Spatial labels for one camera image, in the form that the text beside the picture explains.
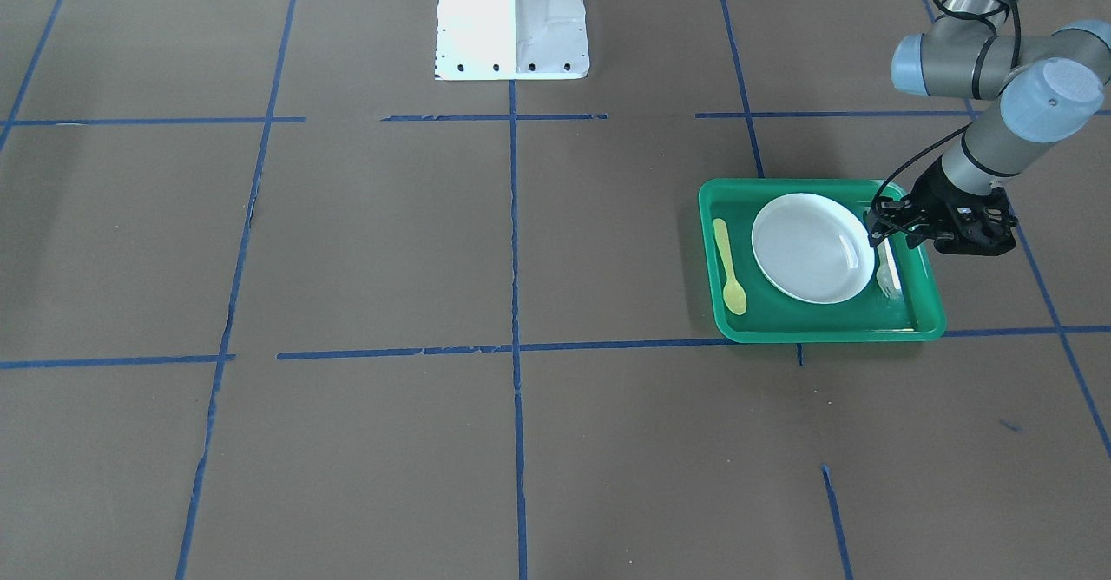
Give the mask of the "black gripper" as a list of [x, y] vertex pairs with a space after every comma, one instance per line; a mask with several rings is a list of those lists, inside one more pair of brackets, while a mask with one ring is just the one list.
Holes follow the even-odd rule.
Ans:
[[933, 241], [933, 208], [941, 201], [959, 194], [975, 194], [958, 188], [945, 174], [942, 163], [935, 161], [919, 177], [911, 191], [901, 199], [885, 196], [881, 184], [868, 208], [868, 239], [870, 247], [878, 247], [892, 234], [903, 234], [908, 247], [919, 247]]

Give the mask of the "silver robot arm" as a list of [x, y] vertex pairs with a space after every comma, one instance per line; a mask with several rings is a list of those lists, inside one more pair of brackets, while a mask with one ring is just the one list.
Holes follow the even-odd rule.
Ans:
[[1029, 36], [1021, 0], [931, 1], [939, 16], [925, 33], [897, 46], [892, 84], [987, 108], [941, 138], [942, 153], [908, 194], [875, 192], [864, 216], [869, 242], [902, 234], [909, 248], [929, 241], [942, 254], [1004, 254], [1015, 247], [1017, 224], [1005, 184], [1104, 103], [1108, 23], [1090, 19]]

